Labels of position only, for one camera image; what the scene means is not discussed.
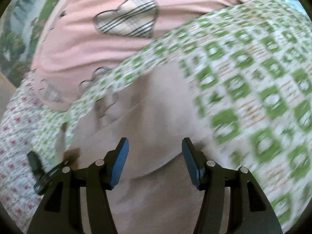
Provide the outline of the green white checkered blanket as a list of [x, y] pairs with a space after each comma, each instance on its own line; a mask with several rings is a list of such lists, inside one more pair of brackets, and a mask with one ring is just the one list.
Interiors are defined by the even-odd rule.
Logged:
[[103, 97], [170, 62], [183, 70], [205, 130], [200, 151], [223, 167], [247, 167], [288, 231], [311, 199], [311, 20], [278, 0], [211, 12], [153, 41], [56, 112], [58, 126], [45, 117], [33, 150], [51, 167], [61, 128], [69, 147]]

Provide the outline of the landscape picture wooden frame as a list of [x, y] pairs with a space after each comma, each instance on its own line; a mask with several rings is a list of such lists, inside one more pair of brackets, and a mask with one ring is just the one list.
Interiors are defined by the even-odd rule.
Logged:
[[1, 17], [1, 73], [16, 88], [30, 71], [43, 28], [59, 0], [12, 0]]

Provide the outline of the beige fleece garment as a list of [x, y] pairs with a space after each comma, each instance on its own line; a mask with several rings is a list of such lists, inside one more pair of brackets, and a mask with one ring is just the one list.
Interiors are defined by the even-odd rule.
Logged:
[[78, 122], [69, 147], [61, 128], [54, 152], [58, 161], [77, 155], [75, 168], [86, 168], [127, 138], [121, 179], [107, 195], [117, 231], [192, 233], [203, 193], [191, 183], [181, 142], [188, 137], [202, 150], [204, 131], [183, 70], [170, 62], [103, 97]]

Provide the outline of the white red floral bedsheet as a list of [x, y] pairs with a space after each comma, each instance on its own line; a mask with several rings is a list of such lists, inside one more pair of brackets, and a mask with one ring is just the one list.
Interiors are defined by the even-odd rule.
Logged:
[[1, 121], [1, 204], [18, 230], [26, 233], [41, 202], [33, 189], [35, 180], [27, 154], [32, 139], [48, 128], [43, 119], [49, 117], [55, 128], [64, 115], [50, 112], [34, 93], [34, 72], [28, 72], [7, 104]]

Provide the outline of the pink quilt plaid hearts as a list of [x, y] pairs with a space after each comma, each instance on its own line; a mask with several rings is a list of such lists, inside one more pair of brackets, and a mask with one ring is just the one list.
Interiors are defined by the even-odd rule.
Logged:
[[250, 0], [66, 0], [33, 57], [34, 90], [65, 111], [107, 70], [208, 12]]

